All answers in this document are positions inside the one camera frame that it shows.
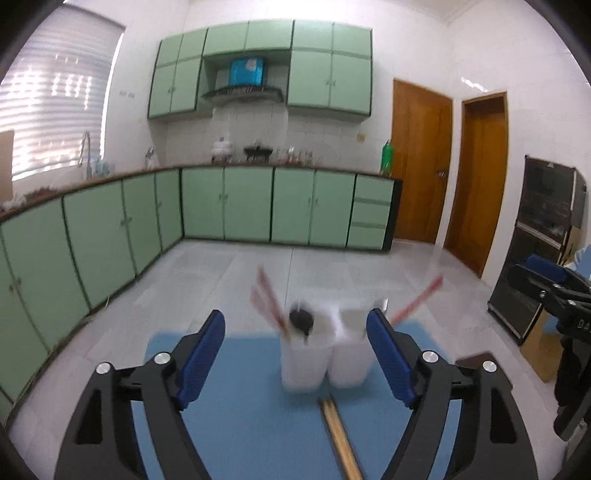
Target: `appliance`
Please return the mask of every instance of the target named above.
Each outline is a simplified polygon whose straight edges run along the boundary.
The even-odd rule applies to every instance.
[[[525,157],[521,202],[511,245],[488,310],[525,341],[542,310],[540,302],[509,285],[508,271],[531,254],[553,263],[570,258],[578,246],[587,186],[572,167]]]

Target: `window blinds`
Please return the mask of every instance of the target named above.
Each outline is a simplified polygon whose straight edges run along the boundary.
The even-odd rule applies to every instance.
[[[100,156],[103,110],[123,27],[64,5],[29,38],[0,83],[0,131],[14,130],[13,180],[74,165],[84,132]]]

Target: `range hood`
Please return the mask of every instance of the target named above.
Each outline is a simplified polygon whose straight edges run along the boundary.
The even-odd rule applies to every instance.
[[[229,102],[275,102],[283,103],[283,92],[280,88],[267,85],[233,85],[207,92],[204,99],[212,105],[220,106]]]

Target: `lower cabinet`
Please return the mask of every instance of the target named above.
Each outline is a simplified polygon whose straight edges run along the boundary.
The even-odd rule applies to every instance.
[[[125,217],[136,273],[142,273],[160,253],[154,174],[123,181]]]
[[[121,182],[67,195],[64,207],[80,278],[96,307],[135,277]]]
[[[307,244],[314,195],[313,170],[275,169],[271,240]]]
[[[33,328],[0,254],[0,387],[16,400],[47,359],[47,350]]]
[[[185,236],[223,238],[223,168],[185,168],[183,220]]]
[[[225,238],[269,241],[272,173],[268,167],[225,169]]]
[[[156,174],[156,208],[162,250],[166,250],[183,236],[178,175],[178,170]]]
[[[89,311],[68,246],[61,199],[3,223],[2,236],[18,291],[52,348]]]
[[[316,172],[310,245],[346,245],[354,184],[354,174]]]

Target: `kitchen counter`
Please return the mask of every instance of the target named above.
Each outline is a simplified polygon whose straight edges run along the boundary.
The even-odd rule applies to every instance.
[[[363,171],[363,170],[352,170],[347,168],[338,168],[338,167],[324,167],[324,166],[305,166],[300,164],[284,164],[284,163],[200,163],[200,164],[179,164],[174,166],[168,167],[157,167],[152,168],[150,170],[133,170],[128,172],[117,173],[114,175],[110,175],[108,177],[101,177],[96,179],[85,180],[78,184],[74,184],[63,189],[58,190],[51,190],[45,193],[42,193],[38,196],[33,197],[30,200],[25,201],[25,203],[18,205],[16,207],[11,208],[10,210],[5,210],[0,212],[0,222],[6,221],[14,216],[20,215],[23,212],[26,212],[28,209],[33,207],[42,205],[45,202],[49,202],[50,200],[60,198],[64,195],[68,195],[70,193],[78,192],[79,190],[84,190],[90,187],[95,187],[97,185],[102,185],[105,183],[110,183],[112,181],[124,180],[131,177],[147,174],[147,173],[157,173],[159,171],[167,171],[167,170],[175,170],[177,168],[203,168],[203,167],[220,167],[220,168],[232,168],[232,167],[270,167],[270,168],[297,168],[302,170],[318,170],[318,171],[331,171],[337,173],[351,173],[351,174],[358,174],[358,175],[365,175],[369,177],[376,177],[380,179],[389,178],[388,176],[370,172],[370,171]]]

